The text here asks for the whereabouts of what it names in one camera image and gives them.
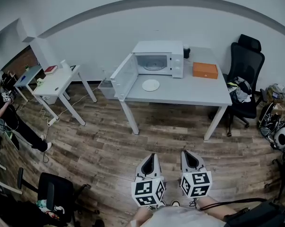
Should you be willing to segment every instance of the white table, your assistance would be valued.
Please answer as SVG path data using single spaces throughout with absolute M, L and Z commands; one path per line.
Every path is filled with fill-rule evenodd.
M 216 64 L 218 79 L 193 77 L 193 62 Z M 142 83 L 148 79 L 159 81 L 159 89 L 153 92 L 145 91 Z M 189 61 L 185 60 L 184 63 L 183 78 L 176 79 L 166 75 L 138 75 L 125 100 L 120 101 L 134 134 L 139 134 L 134 116 L 126 101 L 218 106 L 219 109 L 204 140 L 210 138 L 226 108 L 232 105 L 225 80 L 211 49 L 199 47 L 191 48 Z
M 30 67 L 28 71 L 26 71 L 14 84 L 14 87 L 19 92 L 19 94 L 28 102 L 28 99 L 21 93 L 19 87 L 26 87 L 31 93 L 33 90 L 29 87 L 29 83 L 34 79 L 34 77 L 41 71 L 42 67 L 37 65 Z
M 79 75 L 83 85 L 85 86 L 88 94 L 90 95 L 93 102 L 97 102 L 95 95 L 93 94 L 89 84 L 82 77 L 80 72 L 80 65 L 77 65 L 71 74 L 69 74 L 65 69 L 58 68 L 53 74 L 47 75 L 43 79 L 43 84 L 38 86 L 32 93 L 36 99 L 50 112 L 50 114 L 58 119 L 58 116 L 53 112 L 53 110 L 47 105 L 47 103 L 42 99 L 42 96 L 58 96 L 66 108 L 71 112 L 71 114 L 78 120 L 81 125 L 85 125 L 86 122 L 78 115 L 71 104 L 68 102 L 70 100 L 69 95 L 65 92 L 67 87 L 73 81 L 73 78 Z

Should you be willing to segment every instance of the black pants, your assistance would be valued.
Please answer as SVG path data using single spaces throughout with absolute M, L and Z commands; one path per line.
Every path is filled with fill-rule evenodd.
M 42 141 L 42 139 L 28 125 L 26 125 L 18 115 L 17 118 L 14 117 L 13 120 L 6 121 L 6 124 L 11 129 L 15 129 L 17 127 L 15 131 L 24 137 L 24 139 L 32 145 L 33 149 L 38 149 L 42 152 L 47 149 L 47 143 Z

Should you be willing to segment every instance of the red book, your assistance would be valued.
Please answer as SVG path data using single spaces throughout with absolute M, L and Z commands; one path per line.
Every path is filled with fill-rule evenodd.
M 57 65 L 55 65 L 55 66 L 49 66 L 49 67 L 44 71 L 44 73 L 45 73 L 46 75 L 48 75 L 48 74 L 53 74 L 53 73 L 56 71 L 56 69 L 57 69 Z

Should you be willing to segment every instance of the chair backrest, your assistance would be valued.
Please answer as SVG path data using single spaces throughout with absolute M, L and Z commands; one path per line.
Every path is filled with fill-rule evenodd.
M 232 65 L 227 80 L 241 77 L 248 81 L 254 92 L 258 75 L 265 60 L 260 51 L 261 44 L 259 40 L 241 35 L 238 43 L 232 43 L 231 45 Z

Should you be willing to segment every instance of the orange box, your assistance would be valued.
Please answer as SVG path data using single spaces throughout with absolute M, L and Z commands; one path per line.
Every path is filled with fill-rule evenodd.
M 199 78 L 218 78 L 218 69 L 214 64 L 193 63 L 193 76 Z

